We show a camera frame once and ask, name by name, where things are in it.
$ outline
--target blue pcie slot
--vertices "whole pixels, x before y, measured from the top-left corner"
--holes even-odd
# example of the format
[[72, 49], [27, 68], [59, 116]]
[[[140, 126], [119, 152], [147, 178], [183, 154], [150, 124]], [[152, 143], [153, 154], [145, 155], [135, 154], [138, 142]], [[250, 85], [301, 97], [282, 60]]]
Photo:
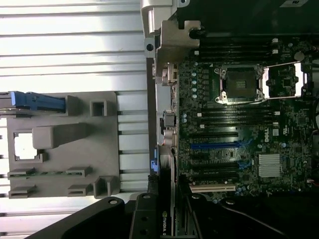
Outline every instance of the blue pcie slot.
[[222, 143], [191, 143], [191, 149], [215, 149], [215, 148], [240, 148], [251, 143], [252, 139], [249, 141], [235, 141], [235, 142], [222, 142]]
[[52, 96], [46, 96], [33, 92], [23, 93], [19, 91], [11, 91], [12, 106], [28, 107], [32, 111], [40, 109], [54, 110], [58, 112], [65, 111], [65, 99], [60, 99]]

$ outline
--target heatsink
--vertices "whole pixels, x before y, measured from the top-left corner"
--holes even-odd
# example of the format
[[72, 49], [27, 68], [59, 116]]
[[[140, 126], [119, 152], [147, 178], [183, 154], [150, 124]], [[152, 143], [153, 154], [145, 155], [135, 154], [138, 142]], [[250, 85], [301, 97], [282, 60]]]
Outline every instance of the heatsink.
[[261, 178], [281, 177], [283, 174], [280, 154], [259, 154], [258, 174]]

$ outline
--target green circuit board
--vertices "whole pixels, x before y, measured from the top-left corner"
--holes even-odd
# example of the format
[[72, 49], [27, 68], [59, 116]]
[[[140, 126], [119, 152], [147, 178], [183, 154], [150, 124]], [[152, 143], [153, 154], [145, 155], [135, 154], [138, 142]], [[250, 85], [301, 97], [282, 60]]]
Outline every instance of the green circuit board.
[[[279, 39], [276, 57], [269, 61], [198, 60], [195, 53], [179, 64], [178, 173], [191, 187], [216, 202], [226, 196], [309, 189], [312, 101], [305, 85], [312, 80], [312, 60], [306, 56], [299, 65], [263, 67], [289, 63], [296, 51], [308, 48], [298, 38]], [[260, 87], [266, 70], [267, 99], [258, 96], [265, 93]], [[301, 77], [306, 78], [302, 88]], [[229, 104], [218, 102], [222, 92]], [[214, 185], [232, 186], [223, 191]]]

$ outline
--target motherboard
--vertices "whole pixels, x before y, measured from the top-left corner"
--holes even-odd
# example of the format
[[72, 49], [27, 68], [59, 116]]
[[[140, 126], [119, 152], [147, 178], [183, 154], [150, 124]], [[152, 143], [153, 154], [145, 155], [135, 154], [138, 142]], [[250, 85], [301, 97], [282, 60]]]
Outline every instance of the motherboard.
[[311, 49], [297, 37], [203, 40], [178, 65], [177, 169], [193, 193], [309, 190]]

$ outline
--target blue plastic latch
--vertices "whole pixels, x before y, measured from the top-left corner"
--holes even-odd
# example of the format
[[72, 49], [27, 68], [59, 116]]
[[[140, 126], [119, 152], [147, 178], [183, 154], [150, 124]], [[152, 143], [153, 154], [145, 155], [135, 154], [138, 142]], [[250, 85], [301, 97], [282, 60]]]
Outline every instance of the blue plastic latch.
[[154, 170], [154, 172], [158, 172], [159, 168], [158, 168], [156, 160], [151, 161], [151, 168]]

